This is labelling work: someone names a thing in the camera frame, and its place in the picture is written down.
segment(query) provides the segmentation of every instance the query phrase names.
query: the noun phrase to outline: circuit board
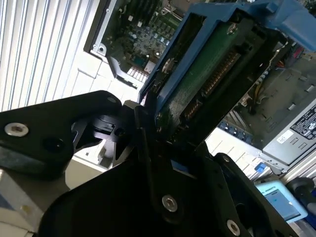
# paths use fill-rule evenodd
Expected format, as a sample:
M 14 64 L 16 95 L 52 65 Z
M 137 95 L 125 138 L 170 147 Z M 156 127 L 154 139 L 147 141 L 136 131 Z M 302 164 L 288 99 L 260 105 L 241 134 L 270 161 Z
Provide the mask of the circuit board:
M 134 67 L 149 74 L 146 65 L 158 62 L 182 18 L 168 11 L 162 0 L 151 4 L 143 1 L 143 7 L 140 2 L 121 3 L 118 13 L 111 17 L 113 27 L 104 34 L 102 43 L 122 71 Z

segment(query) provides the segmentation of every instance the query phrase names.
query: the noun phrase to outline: black plastic bracket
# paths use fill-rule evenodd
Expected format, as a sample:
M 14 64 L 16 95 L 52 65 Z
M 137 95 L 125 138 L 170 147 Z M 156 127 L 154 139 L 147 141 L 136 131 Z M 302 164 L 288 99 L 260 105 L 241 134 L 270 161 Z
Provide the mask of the black plastic bracket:
M 179 224 L 183 218 L 183 206 L 180 197 L 175 192 L 176 184 L 173 179 L 171 160 L 166 152 L 168 147 L 165 142 L 159 141 L 153 115 L 142 106 L 135 108 L 135 122 L 137 132 L 138 158 L 141 166 L 146 171 L 150 199 L 157 213 L 171 223 Z M 162 204 L 164 196 L 171 196 L 176 200 L 177 210 L 168 211 Z
M 240 222 L 247 230 L 251 230 L 253 236 L 297 237 L 293 229 L 228 155 L 218 153 L 212 159 L 223 171 Z
M 74 150 L 100 141 L 90 136 L 87 127 L 91 120 L 97 115 L 116 115 L 120 108 L 121 102 L 114 95 L 97 91 L 2 112 L 0 166 L 41 179 L 54 179 L 64 172 Z M 11 123 L 25 125 L 28 133 L 9 135 L 4 128 Z

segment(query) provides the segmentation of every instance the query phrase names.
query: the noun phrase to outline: screw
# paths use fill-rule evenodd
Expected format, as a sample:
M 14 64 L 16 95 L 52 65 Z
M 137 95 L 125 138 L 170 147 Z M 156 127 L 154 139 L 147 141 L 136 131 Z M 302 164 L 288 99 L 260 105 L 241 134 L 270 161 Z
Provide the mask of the screw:
M 240 229 L 234 221 L 228 220 L 227 227 L 233 233 L 234 236 L 240 236 Z
M 4 127 L 6 134 L 14 137 L 24 137 L 29 133 L 29 129 L 26 125 L 18 122 L 12 122 Z
M 224 161 L 229 162 L 229 157 L 228 156 L 223 156 Z
M 171 195 L 165 195 L 162 197 L 162 204 L 170 212 L 176 212 L 178 209 L 178 204 L 176 200 Z
M 22 210 L 22 211 L 24 211 L 26 214 L 30 214 L 31 213 L 31 208 L 29 207 L 29 206 L 27 206 L 27 205 L 22 205 L 21 207 L 20 207 L 20 209 Z
M 236 23 L 232 23 L 231 26 L 229 26 L 229 28 L 227 30 L 227 34 L 231 35 L 232 33 L 235 32 L 236 29 L 237 29 Z

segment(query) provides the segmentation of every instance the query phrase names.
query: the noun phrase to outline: white louvered panel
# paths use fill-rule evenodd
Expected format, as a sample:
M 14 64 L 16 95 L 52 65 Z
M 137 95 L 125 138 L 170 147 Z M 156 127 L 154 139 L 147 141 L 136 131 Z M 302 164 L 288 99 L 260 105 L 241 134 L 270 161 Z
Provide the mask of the white louvered panel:
M 238 147 L 233 147 L 227 154 L 230 156 L 230 158 L 232 158 L 233 161 L 236 162 L 240 159 L 240 157 L 246 154 L 246 151 L 239 149 Z
M 296 177 L 308 177 L 316 182 L 316 151 L 313 151 L 298 165 L 289 170 L 281 180 L 284 183 L 288 183 Z
M 236 164 L 239 168 L 245 172 L 249 166 L 249 163 L 252 161 L 253 156 L 249 155 L 248 153 L 244 153 L 237 161 Z
M 71 96 L 77 81 L 82 85 L 78 62 L 86 59 L 80 57 L 98 3 L 0 0 L 2 111 Z M 86 78 L 91 87 L 94 78 Z
M 110 84 L 110 79 L 97 75 L 96 79 L 93 80 L 90 91 L 109 90 Z
M 124 103 L 125 100 L 137 100 L 138 91 L 118 80 L 114 80 L 110 87 L 109 92 L 115 95 L 118 99 Z
M 85 74 L 78 72 L 76 84 L 73 88 L 71 96 L 88 93 L 92 86 L 93 80 L 93 78 L 89 78 Z

